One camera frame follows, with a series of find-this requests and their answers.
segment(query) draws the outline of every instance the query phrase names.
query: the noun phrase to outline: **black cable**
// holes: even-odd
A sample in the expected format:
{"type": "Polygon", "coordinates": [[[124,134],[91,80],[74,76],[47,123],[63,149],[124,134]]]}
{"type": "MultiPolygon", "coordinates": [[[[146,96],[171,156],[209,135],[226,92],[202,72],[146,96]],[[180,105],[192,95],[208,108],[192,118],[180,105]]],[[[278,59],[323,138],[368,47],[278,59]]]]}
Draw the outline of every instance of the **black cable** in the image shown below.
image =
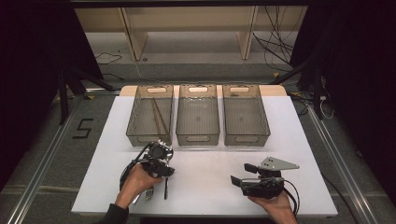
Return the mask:
{"type": "Polygon", "coordinates": [[[282,53],[283,53],[283,56],[285,57],[285,59],[287,58],[286,57],[286,55],[285,55],[285,52],[283,51],[283,48],[284,48],[284,42],[283,42],[283,40],[282,40],[282,36],[281,36],[281,34],[280,34],[280,23],[279,23],[279,19],[278,19],[278,17],[279,17],[279,12],[280,12],[280,6],[277,6],[276,7],[276,24],[275,24],[275,26],[276,26],[276,33],[277,33],[277,35],[279,36],[279,44],[282,46],[282,48],[280,48],[280,50],[282,51],[282,53]]]}
{"type": "Polygon", "coordinates": [[[97,59],[97,58],[99,58],[100,56],[102,56],[102,55],[104,55],[104,54],[108,54],[108,55],[110,55],[110,56],[118,57],[118,58],[117,58],[117,59],[114,59],[114,60],[112,60],[112,61],[110,61],[110,62],[108,62],[108,63],[99,63],[99,64],[110,64],[110,63],[114,63],[115,61],[118,61],[119,59],[122,58],[122,56],[119,55],[119,54],[111,54],[111,53],[107,53],[107,52],[100,53],[98,56],[95,56],[95,58],[97,59]]]}
{"type": "Polygon", "coordinates": [[[355,217],[355,214],[353,214],[352,208],[349,206],[349,204],[347,203],[346,198],[343,196],[343,194],[340,192],[340,190],[322,172],[320,172],[320,174],[335,189],[335,191],[337,191],[338,195],[340,195],[341,199],[346,204],[346,207],[349,210],[350,215],[352,215],[353,220],[355,221],[355,223],[359,224],[358,219],[355,217]]]}
{"type": "Polygon", "coordinates": [[[306,106],[304,107],[304,109],[302,109],[302,110],[300,111],[300,113],[297,114],[298,117],[303,116],[303,115],[306,115],[306,114],[308,113],[308,107],[309,107],[309,105],[306,105],[306,106]]]}
{"type": "Polygon", "coordinates": [[[304,11],[304,7],[301,7],[300,15],[299,15],[299,17],[297,19],[297,22],[294,24],[294,26],[291,29],[290,33],[283,40],[286,40],[293,33],[293,31],[296,28],[297,24],[300,22],[300,18],[303,15],[303,11],[304,11]]]}
{"type": "Polygon", "coordinates": [[[285,47],[288,47],[289,49],[293,49],[293,48],[294,48],[294,46],[292,46],[292,45],[290,45],[290,44],[287,44],[287,43],[283,42],[283,40],[280,40],[280,41],[282,41],[282,44],[278,44],[279,46],[284,45],[285,47]]]}
{"type": "Polygon", "coordinates": [[[291,97],[291,98],[295,97],[295,98],[298,98],[299,100],[302,100],[302,101],[308,101],[309,103],[312,103],[312,102],[314,101],[313,99],[306,99],[306,98],[304,98],[304,97],[301,97],[301,96],[299,96],[299,95],[292,94],[292,93],[290,93],[290,92],[287,92],[287,95],[288,95],[289,97],[291,97]]]}
{"type": "Polygon", "coordinates": [[[266,57],[265,57],[265,53],[266,53],[266,51],[268,50],[268,51],[270,51],[270,53],[272,53],[273,55],[275,55],[278,59],[280,59],[282,62],[284,62],[284,63],[286,63],[286,64],[288,64],[288,65],[290,65],[289,64],[289,62],[288,61],[286,61],[286,60],[284,60],[284,59],[282,59],[280,56],[278,56],[276,53],[274,53],[273,51],[271,51],[270,49],[268,49],[266,46],[264,46],[264,44],[260,41],[260,39],[253,33],[253,36],[256,38],[256,40],[259,42],[259,44],[265,49],[265,52],[264,52],[264,60],[265,60],[265,63],[269,66],[269,67],[271,67],[271,68],[273,68],[273,69],[276,69],[276,70],[279,70],[279,71],[284,71],[284,72],[289,72],[288,70],[284,70],[284,69],[280,69],[280,68],[274,68],[274,67],[272,67],[268,62],[267,62],[267,60],[266,60],[266,57]]]}
{"type": "Polygon", "coordinates": [[[146,149],[147,149],[148,147],[151,147],[151,146],[152,146],[152,143],[148,143],[145,147],[143,147],[143,149],[139,152],[139,155],[137,155],[136,159],[134,159],[134,160],[135,160],[135,161],[138,161],[139,158],[142,156],[143,152],[145,152],[146,149]]]}
{"type": "MultiPolygon", "coordinates": [[[[268,12],[267,7],[264,7],[264,9],[265,9],[265,11],[266,11],[266,13],[267,13],[268,19],[270,19],[270,22],[271,22],[272,27],[273,27],[273,31],[271,32],[271,36],[273,35],[274,38],[277,39],[277,40],[279,41],[279,44],[283,43],[283,42],[281,41],[279,32],[276,30],[276,24],[277,24],[277,18],[278,18],[278,7],[276,8],[276,23],[275,23],[275,24],[274,24],[274,22],[273,22],[273,20],[272,20],[272,18],[271,18],[271,16],[270,16],[270,14],[269,14],[269,12],[268,12]]],[[[285,52],[283,51],[283,48],[280,48],[280,50],[282,51],[283,56],[285,57],[285,60],[286,60],[287,57],[286,57],[286,55],[285,55],[285,52]]]]}
{"type": "Polygon", "coordinates": [[[294,203],[293,214],[294,214],[294,216],[297,216],[297,202],[296,202],[296,200],[294,199],[293,195],[290,194],[290,192],[287,189],[283,188],[283,190],[289,195],[289,197],[293,201],[293,203],[294,203]]]}
{"type": "Polygon", "coordinates": [[[297,188],[289,180],[284,180],[284,181],[288,182],[289,184],[291,184],[293,186],[294,190],[296,191],[296,194],[297,194],[297,210],[296,210],[295,216],[297,216],[297,214],[298,214],[298,212],[300,210],[300,195],[298,194],[297,188]]]}
{"type": "Polygon", "coordinates": [[[257,37],[257,36],[256,36],[256,38],[259,39],[260,41],[267,42],[267,43],[270,43],[270,44],[272,44],[272,45],[276,45],[276,46],[281,47],[280,44],[277,44],[277,43],[275,43],[275,42],[271,42],[271,41],[268,41],[268,40],[264,40],[264,39],[261,39],[261,38],[259,38],[259,37],[257,37]]]}
{"type": "MultiPolygon", "coordinates": [[[[293,29],[291,30],[291,32],[285,37],[285,39],[288,38],[288,37],[292,34],[292,32],[294,31],[295,27],[296,27],[297,24],[298,24],[298,21],[300,20],[300,17],[299,17],[299,19],[297,20],[297,22],[294,24],[294,27],[293,27],[293,29]]],[[[271,32],[270,39],[272,38],[272,36],[273,36],[277,41],[282,41],[282,44],[283,44],[284,46],[287,46],[287,47],[289,47],[289,48],[293,48],[293,46],[291,46],[291,45],[289,45],[289,44],[283,42],[283,40],[281,40],[281,39],[279,40],[279,39],[274,35],[274,31],[271,32]]]]}
{"type": "MultiPolygon", "coordinates": [[[[283,19],[285,18],[285,12],[286,12],[287,9],[288,9],[288,6],[285,6],[285,10],[283,10],[283,13],[282,13],[282,18],[280,19],[280,23],[279,23],[278,26],[277,26],[277,30],[279,31],[279,35],[281,34],[282,22],[283,22],[283,19]]],[[[288,49],[287,49],[286,46],[285,46],[284,39],[282,40],[282,39],[280,38],[280,40],[282,41],[282,43],[283,43],[283,45],[284,45],[284,47],[285,47],[286,52],[287,52],[288,55],[291,57],[290,52],[288,51],[288,49]]]]}

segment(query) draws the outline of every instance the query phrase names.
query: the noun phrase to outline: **metal frame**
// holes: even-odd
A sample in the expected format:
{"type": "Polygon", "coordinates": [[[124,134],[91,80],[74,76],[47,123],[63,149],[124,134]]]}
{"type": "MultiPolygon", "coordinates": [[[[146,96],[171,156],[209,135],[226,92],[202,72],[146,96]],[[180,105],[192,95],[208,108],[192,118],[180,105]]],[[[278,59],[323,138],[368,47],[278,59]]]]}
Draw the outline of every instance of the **metal frame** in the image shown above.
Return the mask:
{"type": "Polygon", "coordinates": [[[329,152],[330,158],[332,159],[332,162],[334,163],[334,166],[340,175],[352,202],[355,204],[356,210],[358,211],[362,222],[365,224],[378,223],[374,211],[372,210],[369,202],[361,191],[361,188],[350,172],[347,163],[344,161],[340,151],[338,150],[337,145],[332,140],[332,136],[324,125],[323,120],[319,120],[315,116],[315,112],[311,106],[308,107],[308,111],[309,117],[311,117],[312,121],[314,122],[318,134],[320,135],[323,144],[329,152]]]}
{"type": "Polygon", "coordinates": [[[70,0],[71,7],[243,7],[333,5],[331,0],[70,0]]]}

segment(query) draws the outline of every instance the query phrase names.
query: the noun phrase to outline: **human hand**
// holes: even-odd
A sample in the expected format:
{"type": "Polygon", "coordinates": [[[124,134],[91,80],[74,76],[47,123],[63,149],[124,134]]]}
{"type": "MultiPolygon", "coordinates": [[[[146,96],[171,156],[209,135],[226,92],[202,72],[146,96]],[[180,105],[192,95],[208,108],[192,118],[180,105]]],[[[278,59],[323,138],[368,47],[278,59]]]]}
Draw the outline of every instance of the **human hand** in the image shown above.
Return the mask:
{"type": "Polygon", "coordinates": [[[115,204],[126,209],[132,200],[141,192],[154,184],[160,183],[161,177],[152,177],[144,169],[142,164],[136,164],[128,174],[122,189],[117,196],[115,204]]]}
{"type": "Polygon", "coordinates": [[[254,203],[261,206],[274,222],[278,224],[297,223],[297,220],[291,211],[289,196],[285,191],[282,191],[278,197],[272,199],[247,197],[254,203]]]}

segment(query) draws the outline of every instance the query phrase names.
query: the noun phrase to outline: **wire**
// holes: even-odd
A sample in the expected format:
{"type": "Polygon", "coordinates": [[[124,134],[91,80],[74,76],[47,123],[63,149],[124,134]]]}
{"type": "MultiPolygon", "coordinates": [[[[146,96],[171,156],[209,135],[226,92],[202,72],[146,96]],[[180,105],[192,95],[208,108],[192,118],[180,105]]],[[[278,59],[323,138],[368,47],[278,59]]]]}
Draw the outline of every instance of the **wire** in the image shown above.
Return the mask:
{"type": "Polygon", "coordinates": [[[122,56],[119,55],[119,54],[111,54],[111,53],[107,53],[107,52],[100,53],[99,55],[95,56],[95,58],[96,58],[96,59],[101,59],[101,56],[102,56],[102,55],[105,55],[105,54],[109,55],[109,57],[106,57],[107,59],[109,59],[109,58],[111,58],[111,57],[118,57],[118,58],[116,58],[116,59],[114,59],[114,60],[112,60],[112,61],[110,61],[110,62],[108,62],[108,63],[99,63],[99,64],[110,64],[110,63],[114,63],[115,61],[118,61],[119,59],[122,58],[122,56]]]}
{"type": "Polygon", "coordinates": [[[321,110],[323,116],[324,116],[326,119],[332,119],[332,117],[334,117],[334,110],[332,111],[332,116],[331,116],[331,117],[327,117],[326,114],[323,112],[323,108],[322,108],[323,102],[324,102],[324,100],[321,100],[321,101],[320,101],[320,110],[321,110]]]}
{"type": "Polygon", "coordinates": [[[297,207],[294,207],[294,208],[296,208],[296,212],[294,213],[294,215],[297,216],[298,211],[300,210],[300,195],[298,194],[297,188],[289,180],[283,180],[283,181],[288,182],[289,184],[291,184],[293,186],[294,190],[296,191],[296,194],[297,194],[297,207]]]}
{"type": "Polygon", "coordinates": [[[291,57],[291,55],[290,55],[290,53],[289,53],[289,50],[288,50],[288,48],[286,48],[286,43],[284,42],[285,41],[285,39],[283,39],[282,40],[282,38],[281,38],[281,27],[282,27],[282,22],[283,22],[283,19],[285,18],[285,12],[286,12],[286,10],[288,9],[288,6],[285,6],[285,10],[283,10],[283,13],[282,13],[282,18],[280,19],[280,23],[278,24],[278,26],[277,26],[277,30],[278,30],[278,32],[279,32],[279,37],[280,37],[280,40],[282,41],[282,43],[283,43],[283,45],[284,45],[284,47],[285,47],[285,51],[288,53],[288,55],[291,57]]]}
{"type": "Polygon", "coordinates": [[[146,151],[146,149],[151,146],[152,146],[152,144],[148,143],[145,147],[143,147],[142,150],[139,152],[139,154],[136,156],[136,158],[134,160],[138,161],[140,159],[140,157],[142,156],[142,154],[146,151]]]}
{"type": "Polygon", "coordinates": [[[285,59],[283,59],[283,58],[281,58],[279,55],[277,55],[275,52],[273,52],[273,51],[271,51],[270,49],[268,49],[268,47],[264,46],[264,45],[262,44],[262,42],[260,41],[260,39],[259,39],[254,33],[253,33],[253,35],[254,35],[254,37],[256,38],[256,40],[259,42],[259,44],[260,44],[265,50],[270,51],[270,53],[272,53],[274,56],[276,56],[276,57],[277,57],[278,59],[280,59],[282,62],[284,62],[284,63],[290,65],[288,61],[286,61],[285,59]]]}
{"type": "Polygon", "coordinates": [[[283,188],[283,190],[289,195],[289,197],[291,198],[291,200],[294,203],[293,214],[296,217],[297,216],[297,202],[296,202],[295,198],[293,197],[293,195],[287,189],[283,188]]]}
{"type": "Polygon", "coordinates": [[[320,172],[320,174],[323,176],[323,178],[335,189],[335,191],[337,191],[338,195],[340,195],[341,199],[343,200],[343,202],[346,204],[347,210],[349,210],[350,215],[352,215],[353,220],[355,221],[355,223],[359,224],[358,219],[355,217],[355,214],[353,214],[352,212],[352,208],[349,206],[349,204],[347,203],[346,198],[343,196],[343,194],[340,192],[340,190],[332,183],[332,181],[330,181],[326,175],[324,175],[322,172],[320,172]]]}
{"type": "MultiPolygon", "coordinates": [[[[280,50],[282,51],[282,53],[285,56],[285,58],[286,58],[286,55],[285,55],[285,53],[283,51],[283,48],[285,47],[285,42],[282,40],[282,36],[281,36],[281,33],[280,33],[280,27],[282,25],[282,21],[283,21],[283,17],[285,16],[286,9],[288,9],[288,7],[285,7],[285,10],[283,11],[281,22],[278,22],[278,20],[276,20],[276,28],[277,28],[276,31],[277,31],[277,35],[279,36],[279,40],[281,41],[279,44],[281,44],[281,46],[282,46],[282,48],[280,50]]],[[[276,10],[276,17],[277,18],[279,17],[279,12],[280,12],[280,6],[277,6],[277,10],[276,10]]],[[[284,48],[284,49],[288,53],[289,57],[291,57],[289,51],[286,48],[284,48]]]]}
{"type": "Polygon", "coordinates": [[[304,7],[301,7],[300,15],[299,15],[299,17],[297,19],[297,22],[294,24],[294,26],[291,29],[290,33],[282,41],[285,41],[294,32],[294,29],[297,27],[297,24],[300,22],[301,16],[303,15],[303,11],[304,11],[304,7]]]}
{"type": "Polygon", "coordinates": [[[306,99],[291,92],[288,92],[287,95],[290,96],[293,102],[301,103],[304,105],[304,108],[299,113],[297,113],[298,117],[306,115],[308,113],[308,107],[313,103],[312,99],[306,99]]]}
{"type": "MultiPolygon", "coordinates": [[[[281,47],[281,45],[280,44],[277,44],[277,43],[275,43],[275,42],[271,42],[271,41],[268,41],[268,40],[264,40],[264,39],[261,39],[261,38],[258,38],[257,36],[255,36],[257,39],[259,39],[260,41],[263,41],[263,42],[267,42],[267,43],[270,43],[270,44],[272,44],[272,45],[276,45],[276,46],[279,46],[279,47],[281,47]]],[[[287,46],[287,49],[289,49],[289,50],[293,50],[293,47],[292,46],[287,46]]]]}
{"type": "MultiPolygon", "coordinates": [[[[271,25],[272,25],[272,27],[273,27],[273,31],[271,32],[271,36],[274,36],[274,38],[277,39],[277,40],[279,41],[279,44],[282,45],[282,44],[283,44],[283,41],[282,41],[282,39],[280,38],[279,31],[276,29],[276,26],[277,26],[277,19],[278,19],[278,16],[279,16],[279,13],[278,13],[279,7],[276,7],[276,23],[273,23],[273,20],[272,20],[270,14],[269,14],[269,12],[268,12],[267,7],[264,7],[264,9],[265,9],[265,11],[267,12],[268,19],[270,20],[271,25]]],[[[283,56],[285,57],[285,59],[287,59],[287,57],[286,57],[286,55],[285,55],[285,52],[283,51],[283,47],[280,48],[280,50],[282,51],[283,56]]]]}

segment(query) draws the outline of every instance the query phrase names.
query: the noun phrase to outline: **white table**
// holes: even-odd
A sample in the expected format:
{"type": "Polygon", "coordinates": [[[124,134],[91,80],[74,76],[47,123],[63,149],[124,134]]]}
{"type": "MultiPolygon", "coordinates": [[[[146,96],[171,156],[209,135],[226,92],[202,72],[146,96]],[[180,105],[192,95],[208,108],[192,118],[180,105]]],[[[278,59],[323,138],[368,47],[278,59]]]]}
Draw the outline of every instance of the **white table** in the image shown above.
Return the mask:
{"type": "MultiPolygon", "coordinates": [[[[230,175],[256,177],[244,170],[244,163],[258,165],[271,156],[300,165],[298,170],[282,171],[282,176],[292,182],[299,192],[299,217],[336,216],[337,211],[291,99],[288,96],[265,96],[262,101],[271,130],[264,147],[224,146],[221,98],[219,145],[180,147],[175,135],[176,98],[173,119],[175,154],[170,162],[176,171],[169,178],[169,197],[167,200],[163,198],[163,181],[155,186],[150,201],[141,197],[136,205],[130,205],[130,213],[144,217],[267,217],[262,208],[231,184],[230,175]]],[[[134,97],[116,97],[72,212],[104,214],[108,205],[115,202],[120,174],[142,148],[133,147],[125,135],[133,102],[134,97]]],[[[285,187],[296,197],[288,183],[285,187]]]]}

